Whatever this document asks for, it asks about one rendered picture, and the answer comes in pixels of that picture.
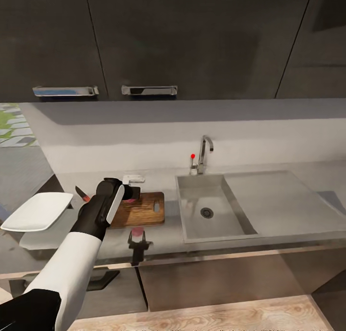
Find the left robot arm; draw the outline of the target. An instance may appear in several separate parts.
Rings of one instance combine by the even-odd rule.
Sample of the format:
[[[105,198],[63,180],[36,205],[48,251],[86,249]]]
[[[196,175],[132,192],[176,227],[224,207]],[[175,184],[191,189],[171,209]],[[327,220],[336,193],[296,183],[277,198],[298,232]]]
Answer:
[[[121,200],[140,199],[141,175],[104,178],[78,220],[24,294],[0,305],[0,331],[67,331],[76,320],[104,239]]]

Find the parer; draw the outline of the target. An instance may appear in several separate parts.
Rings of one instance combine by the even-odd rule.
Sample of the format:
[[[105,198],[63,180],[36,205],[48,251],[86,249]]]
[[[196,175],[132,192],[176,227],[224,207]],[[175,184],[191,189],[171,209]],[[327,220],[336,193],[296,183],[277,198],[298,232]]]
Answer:
[[[76,190],[76,192],[78,192],[78,193],[81,195],[81,197],[82,197],[83,200],[86,200],[86,202],[89,203],[89,201],[91,200],[91,198],[90,198],[88,195],[86,195],[86,194],[85,194],[80,188],[78,188],[77,186],[75,187],[75,190]]]

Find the bowl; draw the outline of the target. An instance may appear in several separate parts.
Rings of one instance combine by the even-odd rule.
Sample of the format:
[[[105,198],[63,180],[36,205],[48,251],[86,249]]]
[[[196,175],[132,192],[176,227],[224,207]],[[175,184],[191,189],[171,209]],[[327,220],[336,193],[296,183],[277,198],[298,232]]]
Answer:
[[[61,192],[38,193],[18,208],[0,229],[40,232],[50,229],[62,216],[74,195]]]

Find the cutting board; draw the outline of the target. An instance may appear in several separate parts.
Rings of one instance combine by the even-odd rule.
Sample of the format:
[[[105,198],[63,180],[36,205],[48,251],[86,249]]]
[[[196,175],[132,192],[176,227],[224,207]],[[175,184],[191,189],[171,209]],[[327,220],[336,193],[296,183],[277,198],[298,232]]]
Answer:
[[[154,203],[160,203],[159,212],[154,212]],[[161,224],[165,221],[164,193],[140,193],[133,202],[121,200],[110,227]]]

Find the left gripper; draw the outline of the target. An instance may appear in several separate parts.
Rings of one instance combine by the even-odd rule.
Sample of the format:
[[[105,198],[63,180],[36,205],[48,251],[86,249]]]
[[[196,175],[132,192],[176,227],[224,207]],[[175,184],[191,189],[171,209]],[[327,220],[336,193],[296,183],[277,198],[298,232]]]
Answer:
[[[140,199],[140,187],[137,186],[127,186],[128,193],[127,196],[122,200],[129,200],[129,199]]]

